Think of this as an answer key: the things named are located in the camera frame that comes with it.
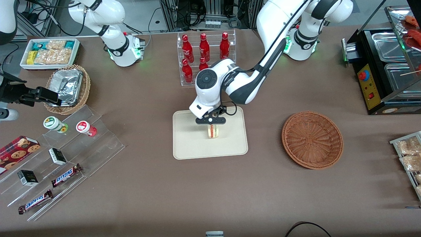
woven basket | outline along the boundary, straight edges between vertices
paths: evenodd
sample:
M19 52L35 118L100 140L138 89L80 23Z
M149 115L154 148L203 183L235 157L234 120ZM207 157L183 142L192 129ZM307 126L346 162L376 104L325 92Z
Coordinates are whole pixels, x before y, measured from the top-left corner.
M53 107L44 103L47 110L52 113L58 113L61 115L72 114L78 111L80 108L82 108L86 104L86 101L88 100L89 90L91 89L91 79L89 78L89 75L87 74L85 69L83 69L83 67L79 65L67 66L64 68L60 68L58 71L70 70L70 69L78 69L83 73L82 85L80 85L80 93L79 93L79 98L78 98L79 102L73 107ZM54 73L51 75L50 79L47 82L47 88L50 87L50 83L51 83L51 79L53 78L53 75Z
M282 143L295 162L313 170L334 165L344 149L338 127L328 117L311 111L293 114L285 122Z

table surface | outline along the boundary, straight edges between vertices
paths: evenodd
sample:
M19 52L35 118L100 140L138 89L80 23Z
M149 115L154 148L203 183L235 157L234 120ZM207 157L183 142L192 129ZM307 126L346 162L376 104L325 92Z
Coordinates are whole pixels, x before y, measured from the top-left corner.
M342 60L340 41L355 29L323 29L307 61L280 58L254 101L241 106L247 154L193 160L172 153L172 115L196 97L194 88L180 86L177 34L153 35L144 60L126 68L110 60L99 37L79 38L77 63L92 80L88 105L127 147L35 222L0 197L1 235L184 237L223 230L227 237L278 237L312 221L332 236L419 236L421 210L404 209L419 202L389 141L419 131L421 115L367 115L354 71ZM237 43L242 68L264 53L251 30L238 30ZM22 70L20 77L30 87L50 75ZM0 123L0 144L46 132L42 121L53 114L43 104L10 107L20 118ZM309 170L286 154L282 126L303 110L325 114L342 132L344 153L333 167ZM323 236L310 226L291 236L310 234Z

red button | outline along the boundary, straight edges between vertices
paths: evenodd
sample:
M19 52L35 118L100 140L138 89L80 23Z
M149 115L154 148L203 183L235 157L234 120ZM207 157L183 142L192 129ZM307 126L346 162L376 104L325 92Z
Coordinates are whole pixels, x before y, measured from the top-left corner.
M367 74L365 72L361 72L360 74L358 74L358 78L360 80L365 80L366 77L367 77Z

coca-cola bottle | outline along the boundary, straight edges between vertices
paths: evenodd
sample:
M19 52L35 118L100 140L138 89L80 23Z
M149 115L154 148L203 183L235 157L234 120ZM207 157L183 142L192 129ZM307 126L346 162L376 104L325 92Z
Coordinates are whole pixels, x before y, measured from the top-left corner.
M219 59L227 59L229 57L229 41L228 41L228 33L222 33L222 40L221 44L219 45Z
M183 59L183 67L181 70L183 71L183 77L187 84L193 83L193 71L189 65L189 61L187 59Z
M189 37L187 35L183 35L181 38L183 39L183 54L184 54L184 57L190 63L193 63L195 61L195 57L193 56L193 47L192 47L192 44L190 44L190 42L189 42Z
M210 49L209 49L209 42L206 39L205 33L200 34L199 49L200 49L200 56L204 57L205 60L208 62L211 59L211 52L210 52Z
M202 71L203 69L206 69L206 68L209 68L208 64L206 63L206 59L204 57L201 57L199 70Z

yellow control panel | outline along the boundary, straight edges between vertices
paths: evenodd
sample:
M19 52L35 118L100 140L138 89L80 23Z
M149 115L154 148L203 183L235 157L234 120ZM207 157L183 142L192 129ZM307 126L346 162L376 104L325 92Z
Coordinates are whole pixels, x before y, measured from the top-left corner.
M367 108L370 110L380 104L381 99L368 64L358 72L357 76L362 89L362 94L364 95L365 103Z

